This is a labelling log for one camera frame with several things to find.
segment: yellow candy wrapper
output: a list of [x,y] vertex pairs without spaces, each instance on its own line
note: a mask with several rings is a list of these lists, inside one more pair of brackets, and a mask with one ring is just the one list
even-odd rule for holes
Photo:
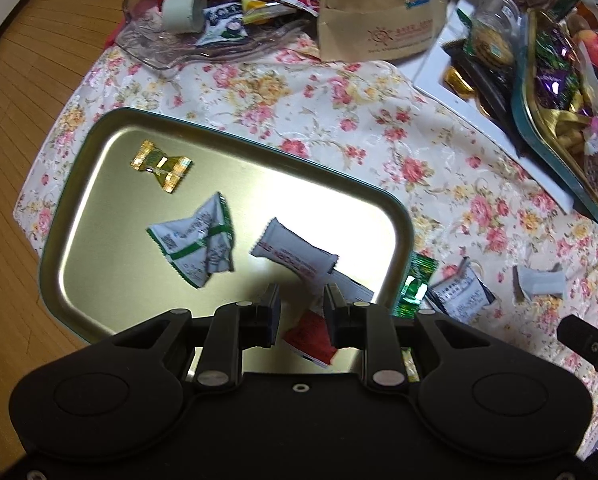
[[168,156],[150,140],[142,142],[141,148],[130,163],[137,171],[149,171],[157,177],[161,188],[172,193],[192,165],[187,156]]

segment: qr code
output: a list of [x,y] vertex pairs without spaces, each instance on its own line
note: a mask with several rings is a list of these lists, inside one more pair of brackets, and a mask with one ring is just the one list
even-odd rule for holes
[[170,235],[166,235],[165,237],[162,238],[162,240],[163,240],[163,243],[166,244],[166,247],[168,248],[169,251],[173,251],[177,248],[177,244],[175,243],[175,240],[173,240]]

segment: brown wood floor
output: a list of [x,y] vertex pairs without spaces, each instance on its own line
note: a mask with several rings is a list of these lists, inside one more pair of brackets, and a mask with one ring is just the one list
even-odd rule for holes
[[38,257],[12,208],[41,144],[122,19],[122,0],[29,0],[0,37],[0,471],[23,453],[8,399],[28,371],[82,344],[48,315]]

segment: silver screw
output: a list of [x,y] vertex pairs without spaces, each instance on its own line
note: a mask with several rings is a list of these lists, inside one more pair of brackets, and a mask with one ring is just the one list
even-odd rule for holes
[[373,381],[380,386],[397,386],[406,380],[397,370],[379,370],[373,374]]
[[32,471],[28,471],[26,480],[46,480],[46,475],[44,475],[41,471],[33,469]]
[[206,370],[197,376],[197,380],[204,386],[223,386],[228,382],[228,374],[220,370]]

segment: white and green candy wrapper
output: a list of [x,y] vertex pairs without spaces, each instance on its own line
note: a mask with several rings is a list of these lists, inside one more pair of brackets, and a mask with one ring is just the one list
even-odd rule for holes
[[212,195],[193,216],[153,224],[148,234],[168,263],[195,288],[211,274],[233,271],[233,222],[221,193]]

